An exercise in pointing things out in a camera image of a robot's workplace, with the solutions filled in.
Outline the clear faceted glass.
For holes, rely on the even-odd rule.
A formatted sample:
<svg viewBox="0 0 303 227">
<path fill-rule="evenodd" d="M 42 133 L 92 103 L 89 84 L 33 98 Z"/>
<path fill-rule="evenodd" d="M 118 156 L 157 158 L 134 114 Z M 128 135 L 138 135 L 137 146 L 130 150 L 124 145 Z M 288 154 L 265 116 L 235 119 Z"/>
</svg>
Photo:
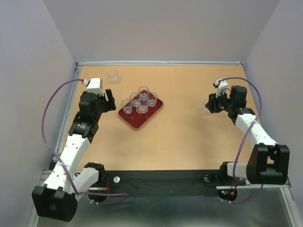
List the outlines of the clear faceted glass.
<svg viewBox="0 0 303 227">
<path fill-rule="evenodd" d="M 155 107 L 157 104 L 158 95 L 154 92 L 148 94 L 148 105 L 149 107 Z"/>
<path fill-rule="evenodd" d="M 141 86 L 138 88 L 139 98 L 142 101 L 147 101 L 149 99 L 149 88 L 147 86 Z"/>
</svg>

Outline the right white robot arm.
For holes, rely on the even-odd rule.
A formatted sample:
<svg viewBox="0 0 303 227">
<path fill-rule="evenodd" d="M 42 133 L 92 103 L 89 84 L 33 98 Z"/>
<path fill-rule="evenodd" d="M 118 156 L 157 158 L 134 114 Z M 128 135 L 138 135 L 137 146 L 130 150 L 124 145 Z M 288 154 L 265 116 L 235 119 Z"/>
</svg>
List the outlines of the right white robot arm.
<svg viewBox="0 0 303 227">
<path fill-rule="evenodd" d="M 283 185 L 287 181 L 290 150 L 286 145 L 279 145 L 257 121 L 252 109 L 246 107 L 247 89 L 232 86 L 226 94 L 227 85 L 217 85 L 217 92 L 209 95 L 205 105 L 210 113 L 226 111 L 233 124 L 249 141 L 252 153 L 247 163 L 224 162 L 223 170 L 218 172 L 218 180 L 229 184 L 235 177 L 248 180 L 252 184 Z"/>
</svg>

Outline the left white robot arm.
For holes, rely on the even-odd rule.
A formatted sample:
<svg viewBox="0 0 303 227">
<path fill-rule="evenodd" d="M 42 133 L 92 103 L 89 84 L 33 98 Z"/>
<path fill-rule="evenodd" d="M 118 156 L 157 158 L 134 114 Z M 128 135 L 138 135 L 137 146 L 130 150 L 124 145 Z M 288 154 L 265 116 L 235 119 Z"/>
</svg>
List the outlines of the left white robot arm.
<svg viewBox="0 0 303 227">
<path fill-rule="evenodd" d="M 38 216 L 69 222 L 73 219 L 78 201 L 91 186 L 105 182 L 104 166 L 88 163 L 82 174 L 74 177 L 80 160 L 98 131 L 103 113 L 116 109 L 111 89 L 103 94 L 100 88 L 89 88 L 82 93 L 62 154 L 42 186 L 32 191 Z"/>
</svg>

